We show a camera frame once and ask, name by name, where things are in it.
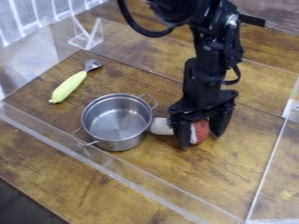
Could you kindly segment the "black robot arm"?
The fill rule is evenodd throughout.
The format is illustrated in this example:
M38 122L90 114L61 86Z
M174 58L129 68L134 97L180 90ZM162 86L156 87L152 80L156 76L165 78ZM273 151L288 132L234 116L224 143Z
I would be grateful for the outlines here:
M214 137L229 124L238 92L220 87L238 82L225 79L226 70L237 68L242 57L238 12L228 0L148 0L148 4L170 27L188 25L193 37L196 56L184 63L182 97L169 107L168 119L185 148L193 123L205 121Z

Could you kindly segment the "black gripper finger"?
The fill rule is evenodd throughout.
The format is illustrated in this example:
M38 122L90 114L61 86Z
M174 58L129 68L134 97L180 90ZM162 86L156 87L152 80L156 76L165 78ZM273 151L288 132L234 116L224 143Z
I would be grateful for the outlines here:
M209 131L214 137L221 137L232 117L232 108L224 108L216 115L209 117Z
M178 121L173 125L173 133L178 139L180 146L185 149L190 144L190 123L185 121Z

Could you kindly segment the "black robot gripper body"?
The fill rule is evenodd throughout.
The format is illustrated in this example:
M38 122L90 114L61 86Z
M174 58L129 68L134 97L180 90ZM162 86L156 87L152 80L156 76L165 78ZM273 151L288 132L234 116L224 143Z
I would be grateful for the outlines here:
M184 64L181 99L169 107L169 125L208 119L222 109L234 109L236 90L221 90L225 68L188 59Z

